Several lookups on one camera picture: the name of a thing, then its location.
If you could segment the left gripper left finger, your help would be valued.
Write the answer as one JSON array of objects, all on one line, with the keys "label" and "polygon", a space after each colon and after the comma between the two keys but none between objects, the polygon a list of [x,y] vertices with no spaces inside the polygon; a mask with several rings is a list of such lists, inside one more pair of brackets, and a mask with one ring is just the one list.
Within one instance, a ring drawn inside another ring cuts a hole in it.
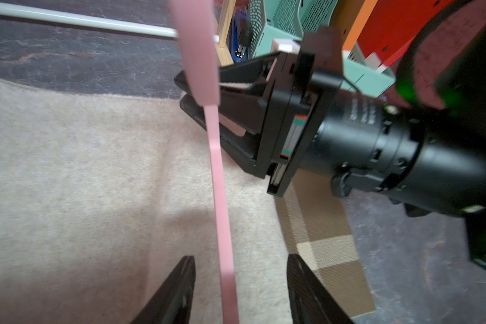
[{"label": "left gripper left finger", "polygon": [[182,257],[131,323],[188,324],[193,306],[195,279],[194,257]]}]

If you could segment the pink plastic hanger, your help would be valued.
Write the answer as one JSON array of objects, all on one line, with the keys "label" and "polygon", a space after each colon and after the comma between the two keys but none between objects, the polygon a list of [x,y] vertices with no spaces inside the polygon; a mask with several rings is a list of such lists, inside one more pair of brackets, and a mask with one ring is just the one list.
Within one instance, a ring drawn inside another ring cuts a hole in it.
[{"label": "pink plastic hanger", "polygon": [[220,290],[224,323],[238,323],[236,275],[220,143],[220,81],[212,1],[170,1],[182,66],[190,92],[203,108],[213,183]]}]

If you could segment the beige wool scarf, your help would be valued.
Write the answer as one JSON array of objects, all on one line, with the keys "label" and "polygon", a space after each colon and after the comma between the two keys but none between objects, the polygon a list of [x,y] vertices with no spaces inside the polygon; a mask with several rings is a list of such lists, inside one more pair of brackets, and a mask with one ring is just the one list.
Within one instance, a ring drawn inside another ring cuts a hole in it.
[{"label": "beige wool scarf", "polygon": [[175,99],[0,80],[0,323],[129,323],[178,261],[221,323],[205,131]]}]

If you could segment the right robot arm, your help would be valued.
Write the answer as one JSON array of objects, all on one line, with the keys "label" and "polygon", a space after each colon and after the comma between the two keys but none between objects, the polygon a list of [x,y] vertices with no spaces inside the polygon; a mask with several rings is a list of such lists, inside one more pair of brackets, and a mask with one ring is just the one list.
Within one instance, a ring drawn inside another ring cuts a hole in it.
[{"label": "right robot arm", "polygon": [[357,189],[403,204],[410,217],[462,217],[470,258],[486,270],[486,29],[439,81],[445,109],[424,105],[414,82],[419,47],[466,6],[446,6],[402,57],[396,89],[408,109],[341,88],[332,27],[305,35],[297,54],[220,67],[220,112],[246,132],[222,128],[221,147],[246,173],[269,177],[277,197],[305,169],[329,177],[337,198]]}]

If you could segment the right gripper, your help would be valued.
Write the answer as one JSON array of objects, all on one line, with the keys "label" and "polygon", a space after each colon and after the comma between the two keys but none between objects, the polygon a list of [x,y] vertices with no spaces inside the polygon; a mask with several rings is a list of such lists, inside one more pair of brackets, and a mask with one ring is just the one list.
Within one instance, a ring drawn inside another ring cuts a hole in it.
[{"label": "right gripper", "polygon": [[[344,81],[341,49],[340,31],[321,26],[305,34],[298,54],[271,53],[219,69],[221,115],[232,122],[264,121],[263,132],[271,132],[263,134],[272,144],[265,160],[271,176],[269,194],[282,197],[286,193],[340,90]],[[180,109],[207,129],[204,109],[192,96],[182,97]],[[256,177],[260,140],[260,135],[239,137],[220,124],[221,148],[244,172]]]}]

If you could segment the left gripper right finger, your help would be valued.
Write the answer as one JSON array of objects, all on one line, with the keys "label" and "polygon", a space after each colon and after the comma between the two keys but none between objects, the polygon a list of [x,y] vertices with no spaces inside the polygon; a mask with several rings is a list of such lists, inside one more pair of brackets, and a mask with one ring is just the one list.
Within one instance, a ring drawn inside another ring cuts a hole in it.
[{"label": "left gripper right finger", "polygon": [[300,255],[288,255],[288,294],[295,324],[353,324]]}]

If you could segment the brown plaid scarf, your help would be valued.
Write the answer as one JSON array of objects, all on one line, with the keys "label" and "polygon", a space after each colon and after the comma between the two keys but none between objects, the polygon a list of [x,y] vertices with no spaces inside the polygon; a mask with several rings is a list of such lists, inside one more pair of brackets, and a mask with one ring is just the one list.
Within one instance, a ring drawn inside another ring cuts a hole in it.
[{"label": "brown plaid scarf", "polygon": [[303,258],[349,317],[374,313],[344,204],[332,195],[329,178],[297,171],[275,206],[288,252]]}]

